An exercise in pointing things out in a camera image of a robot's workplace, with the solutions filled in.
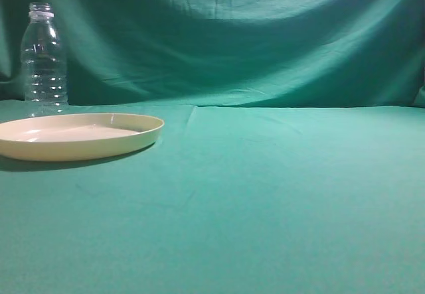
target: plate rim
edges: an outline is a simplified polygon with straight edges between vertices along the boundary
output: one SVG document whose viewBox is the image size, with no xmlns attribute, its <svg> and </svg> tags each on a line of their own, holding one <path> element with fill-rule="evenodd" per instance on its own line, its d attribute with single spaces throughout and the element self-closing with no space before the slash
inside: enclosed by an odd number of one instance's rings
<svg viewBox="0 0 425 294">
<path fill-rule="evenodd" d="M 21 118 L 21 119 L 15 119 L 15 120 L 11 120 L 11 121 L 5 121 L 3 123 L 0 123 L 0 130 L 1 127 L 5 124 L 8 123 L 19 123 L 22 121 L 29 121 L 29 120 L 34 120 L 34 119 L 48 119 L 51 117 L 64 117 L 64 116 L 75 116 L 75 115 L 132 115 L 132 116 L 138 116 L 138 117 L 148 117 L 148 118 L 152 118 L 152 119 L 156 119 L 158 121 L 161 122 L 161 124 L 155 128 L 152 129 L 148 129 L 146 131 L 138 131 L 136 133 L 131 133 L 128 135 L 123 135 L 123 136 L 119 136 L 119 137 L 115 137 L 115 138 L 100 138 L 100 139 L 85 139 L 85 140 L 72 140 L 72 141 L 19 141 L 19 140 L 10 140 L 10 139 L 4 139 L 1 137 L 0 134 L 0 141 L 4 142 L 4 143 L 19 143 L 19 144 L 23 144 L 23 145 L 45 145 L 45 144 L 49 144 L 49 145 L 60 145 L 60 144 L 69 144 L 69 143 L 89 143 L 91 141 L 110 141 L 112 139 L 121 139 L 121 138 L 128 138 L 128 137 L 135 137 L 135 136 L 140 136 L 143 134 L 147 134 L 147 133 L 151 133 L 157 130 L 160 130 L 164 125 L 165 122 L 163 119 L 159 118 L 159 117 L 155 117 L 155 116 L 151 116 L 151 115 L 143 115 L 143 114 L 139 114 L 139 113 L 70 113 L 70 114 L 64 114 L 64 115 L 48 115 L 48 116 L 40 116 L 40 117 L 29 117 L 29 118 Z"/>
</svg>

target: cream plate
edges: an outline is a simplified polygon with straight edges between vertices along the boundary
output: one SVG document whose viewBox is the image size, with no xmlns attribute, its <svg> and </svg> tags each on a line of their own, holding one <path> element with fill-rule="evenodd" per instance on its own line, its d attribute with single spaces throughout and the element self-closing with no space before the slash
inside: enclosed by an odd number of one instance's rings
<svg viewBox="0 0 425 294">
<path fill-rule="evenodd" d="M 78 113 L 0 124 L 0 155 L 28 161 L 111 157 L 152 145 L 164 121 L 128 113 Z"/>
</svg>

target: green cloth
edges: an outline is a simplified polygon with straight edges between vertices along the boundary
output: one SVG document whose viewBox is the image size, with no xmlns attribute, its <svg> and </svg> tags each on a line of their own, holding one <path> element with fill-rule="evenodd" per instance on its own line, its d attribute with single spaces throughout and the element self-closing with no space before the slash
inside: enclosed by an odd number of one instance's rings
<svg viewBox="0 0 425 294">
<path fill-rule="evenodd" d="M 1 294 L 425 293 L 425 110 L 95 111 L 166 125 L 125 157 L 0 158 Z"/>
<path fill-rule="evenodd" d="M 0 0 L 0 98 L 22 96 L 31 1 Z M 423 84 L 424 0 L 41 1 L 72 104 L 409 106 Z"/>
</svg>

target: plastic bottle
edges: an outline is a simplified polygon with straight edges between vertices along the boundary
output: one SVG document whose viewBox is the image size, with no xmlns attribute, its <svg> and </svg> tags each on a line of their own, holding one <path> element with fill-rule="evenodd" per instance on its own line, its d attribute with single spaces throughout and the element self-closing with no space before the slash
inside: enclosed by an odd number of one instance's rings
<svg viewBox="0 0 425 294">
<path fill-rule="evenodd" d="M 61 113 L 68 106 L 66 53 L 48 3 L 31 3 L 21 44 L 25 101 L 30 116 Z"/>
</svg>

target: table surface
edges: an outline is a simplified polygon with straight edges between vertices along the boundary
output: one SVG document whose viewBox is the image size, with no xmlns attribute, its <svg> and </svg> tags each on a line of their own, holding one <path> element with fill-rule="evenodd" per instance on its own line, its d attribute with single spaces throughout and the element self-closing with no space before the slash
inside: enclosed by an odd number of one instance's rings
<svg viewBox="0 0 425 294">
<path fill-rule="evenodd" d="M 425 110 L 73 107 L 150 149 L 0 157 L 0 293 L 425 293 Z M 0 121 L 24 105 L 0 102 Z"/>
</svg>

